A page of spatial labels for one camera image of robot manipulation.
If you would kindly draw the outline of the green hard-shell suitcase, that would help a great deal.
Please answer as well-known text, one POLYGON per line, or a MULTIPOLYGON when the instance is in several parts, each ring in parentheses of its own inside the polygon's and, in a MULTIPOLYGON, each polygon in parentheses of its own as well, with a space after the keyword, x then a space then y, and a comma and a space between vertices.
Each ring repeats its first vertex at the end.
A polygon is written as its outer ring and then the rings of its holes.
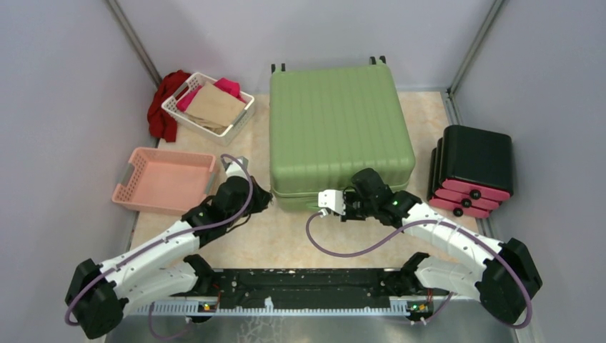
POLYGON ((272 67, 269 176, 280 209, 313 211, 318 193, 348 187, 366 168, 377 171, 391 189, 403 190, 415 164, 384 56, 359 66, 272 67))

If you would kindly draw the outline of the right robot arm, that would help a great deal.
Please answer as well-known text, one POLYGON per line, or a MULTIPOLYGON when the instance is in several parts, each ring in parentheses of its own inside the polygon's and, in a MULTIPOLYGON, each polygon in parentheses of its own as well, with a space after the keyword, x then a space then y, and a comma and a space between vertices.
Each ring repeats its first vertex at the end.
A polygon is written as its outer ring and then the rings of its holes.
POLYGON ((424 257, 413 271, 425 288, 443 289, 478 301, 494 318, 516 329, 532 318, 532 298, 542 279, 527 246, 472 232, 432 209, 419 197, 393 191, 373 169, 352 177, 342 191, 320 197, 343 221, 369 217, 401 229, 442 250, 453 262, 424 257))

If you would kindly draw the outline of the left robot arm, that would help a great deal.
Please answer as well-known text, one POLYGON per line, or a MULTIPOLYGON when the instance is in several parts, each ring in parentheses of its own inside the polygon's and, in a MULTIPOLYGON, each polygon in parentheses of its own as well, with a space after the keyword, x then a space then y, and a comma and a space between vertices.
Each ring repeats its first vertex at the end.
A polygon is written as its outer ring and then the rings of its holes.
POLYGON ((148 242, 100 263, 80 262, 64 298, 64 322, 96 339, 143 304, 208 289, 212 268, 198 250, 227 234, 241 218, 263 212, 272 198, 254 177, 231 176, 216 194, 148 242))

